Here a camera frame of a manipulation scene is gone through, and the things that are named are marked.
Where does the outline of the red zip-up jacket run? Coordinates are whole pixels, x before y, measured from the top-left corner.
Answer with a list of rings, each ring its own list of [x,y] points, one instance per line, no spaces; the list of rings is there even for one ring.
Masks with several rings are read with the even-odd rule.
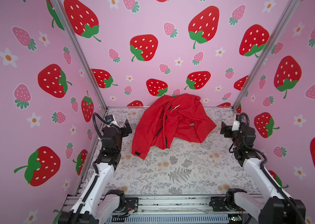
[[[163,96],[142,115],[132,141],[132,154],[145,159],[150,148],[164,150],[174,138],[203,143],[216,128],[205,112],[199,96],[182,94]]]

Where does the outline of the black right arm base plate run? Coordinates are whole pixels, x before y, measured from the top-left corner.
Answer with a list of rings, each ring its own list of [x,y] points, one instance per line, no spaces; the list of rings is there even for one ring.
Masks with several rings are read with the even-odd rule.
[[[244,212],[244,210],[235,204],[228,204],[226,197],[211,197],[209,206],[214,212]]]

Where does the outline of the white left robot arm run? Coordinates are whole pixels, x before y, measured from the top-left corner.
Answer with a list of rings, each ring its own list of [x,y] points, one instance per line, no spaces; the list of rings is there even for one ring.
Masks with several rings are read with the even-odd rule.
[[[132,128],[128,120],[124,127],[118,127],[113,115],[103,119],[94,113],[92,119],[102,143],[99,155],[92,163],[94,174],[70,211],[61,212],[57,224],[104,224],[115,210],[125,207],[122,190],[110,190],[104,198],[102,196],[120,162],[122,139],[132,133]]]

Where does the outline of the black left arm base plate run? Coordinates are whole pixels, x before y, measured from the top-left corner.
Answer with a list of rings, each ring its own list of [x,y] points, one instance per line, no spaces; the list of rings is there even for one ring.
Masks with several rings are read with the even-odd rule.
[[[119,207],[112,212],[112,215],[123,215],[130,211],[137,211],[138,203],[138,197],[126,197],[125,202],[121,203]]]

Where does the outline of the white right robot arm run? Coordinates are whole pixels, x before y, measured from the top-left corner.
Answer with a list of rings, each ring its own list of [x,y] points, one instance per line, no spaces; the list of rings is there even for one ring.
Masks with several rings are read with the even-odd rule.
[[[260,224],[304,224],[306,207],[293,199],[265,168],[267,157],[254,149],[255,130],[249,123],[235,121],[232,126],[221,124],[221,135],[232,140],[232,153],[241,167],[258,186],[262,199],[257,200],[242,189],[229,189],[225,203],[245,210]]]

